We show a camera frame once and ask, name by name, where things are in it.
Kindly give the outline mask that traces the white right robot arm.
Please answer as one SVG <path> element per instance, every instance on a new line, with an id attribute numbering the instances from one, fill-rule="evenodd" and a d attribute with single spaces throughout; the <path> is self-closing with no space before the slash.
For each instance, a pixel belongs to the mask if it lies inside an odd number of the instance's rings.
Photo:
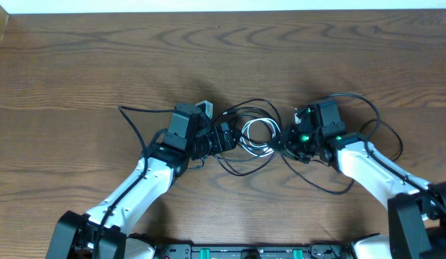
<path id="1" fill-rule="evenodd" d="M 369 136 L 349 133 L 334 99 L 296 110 L 274 142 L 284 158 L 320 162 L 364 187 L 388 212 L 387 235 L 351 242 L 353 258 L 446 258 L 446 181 L 431 183 L 380 153 Z"/>

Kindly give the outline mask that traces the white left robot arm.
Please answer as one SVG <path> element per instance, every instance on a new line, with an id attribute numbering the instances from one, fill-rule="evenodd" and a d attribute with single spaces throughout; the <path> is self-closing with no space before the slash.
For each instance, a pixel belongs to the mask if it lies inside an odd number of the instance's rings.
<path id="1" fill-rule="evenodd" d="M 227 122 L 212 122 L 213 105 L 176 104 L 169 127 L 143 142 L 133 172 L 105 200 L 85 214 L 66 212 L 55 226 L 47 258 L 123 258 L 127 239 L 140 217 L 188 168 L 235 149 L 240 133 Z"/>

